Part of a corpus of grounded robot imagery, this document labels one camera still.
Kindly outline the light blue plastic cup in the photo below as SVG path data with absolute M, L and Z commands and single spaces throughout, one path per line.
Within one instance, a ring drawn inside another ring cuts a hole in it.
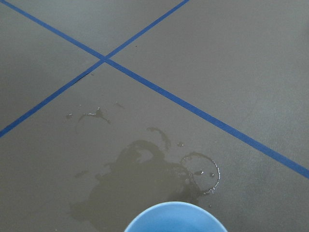
M 136 216 L 126 232 L 225 232 L 227 229 L 208 211 L 185 202 L 154 205 Z

